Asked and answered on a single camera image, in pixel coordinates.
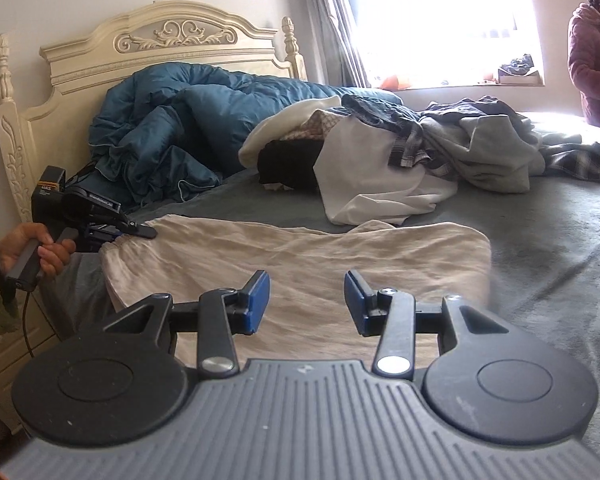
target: bedpost finial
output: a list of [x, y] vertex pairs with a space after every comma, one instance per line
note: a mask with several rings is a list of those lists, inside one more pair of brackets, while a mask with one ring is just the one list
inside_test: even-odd
[[300, 49], [298, 48], [298, 40], [296, 40], [294, 22], [291, 18], [285, 16], [282, 18], [282, 32], [285, 33], [285, 51], [288, 56], [292, 54], [299, 54]]
[[0, 34], [0, 105], [13, 101], [13, 85], [8, 61], [9, 40], [6, 34]]

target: hood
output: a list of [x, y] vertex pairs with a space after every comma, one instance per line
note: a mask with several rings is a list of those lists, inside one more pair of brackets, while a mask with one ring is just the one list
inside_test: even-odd
[[591, 25], [600, 25], [600, 13], [589, 4], [580, 4], [573, 15]]

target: window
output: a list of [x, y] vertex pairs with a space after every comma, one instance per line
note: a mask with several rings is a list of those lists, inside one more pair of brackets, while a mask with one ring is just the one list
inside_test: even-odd
[[541, 66], [531, 0], [351, 0], [368, 78], [426, 88], [482, 82], [523, 54]]

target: silver screw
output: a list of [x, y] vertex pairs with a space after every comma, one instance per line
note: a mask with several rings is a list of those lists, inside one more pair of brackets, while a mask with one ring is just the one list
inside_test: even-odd
[[212, 374], [222, 374], [233, 370], [235, 367], [231, 359], [222, 356], [207, 357], [200, 364], [207, 372]]
[[408, 372], [411, 368], [411, 362], [404, 357], [387, 355], [380, 359], [376, 366], [385, 374], [398, 375]]

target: black and white plaid fabric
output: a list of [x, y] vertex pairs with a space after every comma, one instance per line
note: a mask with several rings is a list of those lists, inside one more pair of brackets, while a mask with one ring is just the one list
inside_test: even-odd
[[580, 180], [600, 182], [600, 143], [543, 146], [547, 170], [561, 171]]
[[403, 105], [357, 95], [343, 96], [342, 108], [363, 123], [396, 135], [389, 155], [389, 166], [413, 168], [422, 164], [433, 176], [445, 180], [457, 179], [451, 163], [425, 138], [417, 112]]

